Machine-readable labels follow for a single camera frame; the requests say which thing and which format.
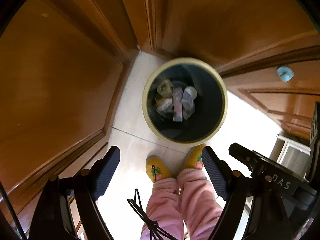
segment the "trash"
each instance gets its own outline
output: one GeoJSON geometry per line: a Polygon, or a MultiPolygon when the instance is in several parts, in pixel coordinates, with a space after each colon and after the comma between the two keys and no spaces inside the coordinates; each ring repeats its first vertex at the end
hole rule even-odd
{"type": "Polygon", "coordinates": [[[154,107],[160,116],[172,120],[173,113],[173,121],[182,122],[195,112],[193,100],[197,97],[197,90],[194,87],[186,86],[180,81],[170,82],[169,79],[165,79],[157,87],[157,92],[154,107]]]}
{"type": "Polygon", "coordinates": [[[188,87],[186,87],[186,89],[184,91],[187,92],[188,94],[190,94],[193,100],[196,99],[197,90],[194,87],[188,86],[188,87]]]}
{"type": "Polygon", "coordinates": [[[173,93],[173,86],[169,79],[163,80],[157,87],[157,92],[164,98],[169,98],[173,93]]]}
{"type": "Polygon", "coordinates": [[[173,121],[182,122],[182,88],[175,88],[173,90],[173,121]]]}
{"type": "Polygon", "coordinates": [[[187,111],[191,111],[195,105],[195,103],[193,102],[192,96],[186,90],[184,90],[183,92],[181,103],[187,111]]]}
{"type": "Polygon", "coordinates": [[[172,98],[161,98],[156,99],[156,106],[157,110],[164,112],[164,113],[170,113],[173,108],[172,98]]]}
{"type": "Polygon", "coordinates": [[[182,111],[183,119],[187,120],[195,112],[195,109],[196,109],[195,104],[193,104],[193,108],[191,109],[191,111],[188,111],[185,108],[183,108],[183,111],[182,111]]]}

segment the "tile floor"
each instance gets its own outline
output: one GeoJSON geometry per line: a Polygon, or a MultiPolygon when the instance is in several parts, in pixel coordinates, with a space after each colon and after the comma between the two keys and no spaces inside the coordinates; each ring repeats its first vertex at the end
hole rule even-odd
{"type": "MultiPolygon", "coordinates": [[[[176,147],[158,139],[148,128],[141,108],[144,85],[164,60],[140,52],[124,88],[109,139],[109,146],[117,145],[121,151],[119,166],[104,196],[98,200],[100,213],[115,240],[139,239],[143,221],[127,203],[140,192],[143,208],[151,195],[152,183],[145,173],[145,160],[157,155],[172,173],[177,173],[189,148],[176,147]]],[[[228,113],[218,133],[207,142],[218,157],[231,169],[249,176],[247,167],[229,156],[230,144],[237,142],[250,150],[269,156],[280,128],[267,116],[244,101],[228,93],[228,113]]],[[[221,197],[218,203],[224,206],[221,197]]]]}

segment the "person's leg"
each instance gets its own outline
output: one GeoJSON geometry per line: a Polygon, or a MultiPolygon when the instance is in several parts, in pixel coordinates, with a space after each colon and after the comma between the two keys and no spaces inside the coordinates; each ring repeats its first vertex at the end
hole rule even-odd
{"type": "MultiPolygon", "coordinates": [[[[157,157],[147,160],[146,171],[154,183],[146,209],[147,216],[157,221],[159,227],[177,240],[183,240],[184,229],[177,180],[171,178],[168,168],[157,157]]],[[[146,225],[142,228],[140,239],[150,240],[150,231],[146,225]]]]}
{"type": "Polygon", "coordinates": [[[201,170],[203,147],[193,150],[178,176],[182,216],[191,240],[207,240],[222,212],[215,200],[213,186],[201,170]]]}

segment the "black cable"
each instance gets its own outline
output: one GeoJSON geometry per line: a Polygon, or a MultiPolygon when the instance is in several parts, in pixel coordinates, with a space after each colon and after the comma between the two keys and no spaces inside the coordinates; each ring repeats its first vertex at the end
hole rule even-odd
{"type": "Polygon", "coordinates": [[[14,220],[14,223],[16,224],[16,227],[17,227],[17,229],[19,231],[20,236],[22,237],[23,240],[28,240],[28,238],[26,237],[26,235],[25,235],[25,233],[24,233],[24,231],[22,229],[20,221],[19,221],[19,219],[18,219],[18,217],[17,217],[17,215],[16,215],[16,213],[15,213],[15,211],[14,211],[14,209],[13,209],[11,203],[10,203],[8,195],[7,195],[6,191],[4,190],[4,187],[3,187],[2,183],[1,183],[1,181],[0,181],[0,193],[1,193],[5,203],[7,204],[7,207],[8,207],[8,209],[9,209],[11,215],[12,215],[12,218],[14,220]]]}
{"type": "Polygon", "coordinates": [[[168,232],[164,231],[161,227],[159,227],[157,221],[152,221],[151,219],[148,218],[147,214],[143,211],[138,189],[136,189],[134,192],[134,200],[128,199],[128,203],[133,208],[133,210],[138,214],[138,216],[141,217],[141,219],[147,225],[147,227],[150,231],[150,240],[152,240],[152,239],[163,240],[161,235],[165,236],[166,238],[168,238],[170,240],[177,240],[172,235],[170,235],[168,232]],[[137,205],[137,201],[136,201],[137,196],[138,196],[139,206],[137,205]]]}

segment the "plastic wrapper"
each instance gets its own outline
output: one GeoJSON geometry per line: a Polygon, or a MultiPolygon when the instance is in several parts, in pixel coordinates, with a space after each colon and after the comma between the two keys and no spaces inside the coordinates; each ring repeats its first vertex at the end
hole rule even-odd
{"type": "Polygon", "coordinates": [[[186,109],[187,111],[191,111],[195,105],[192,96],[187,91],[183,92],[183,98],[181,100],[181,103],[184,109],[186,109]]]}
{"type": "Polygon", "coordinates": [[[188,86],[186,87],[186,89],[184,90],[185,92],[189,93],[192,97],[193,100],[196,99],[197,97],[197,90],[194,87],[188,86]]]}
{"type": "Polygon", "coordinates": [[[173,102],[172,98],[156,99],[157,110],[164,113],[172,113],[173,102]]]}
{"type": "Polygon", "coordinates": [[[195,104],[193,104],[193,108],[190,111],[183,108],[183,112],[182,112],[183,119],[187,120],[195,112],[195,109],[196,109],[195,104]]]}
{"type": "Polygon", "coordinates": [[[182,88],[175,88],[173,90],[173,121],[182,122],[182,88]]]}
{"type": "Polygon", "coordinates": [[[169,79],[163,80],[157,87],[157,92],[164,98],[169,98],[173,93],[173,86],[169,79]]]}

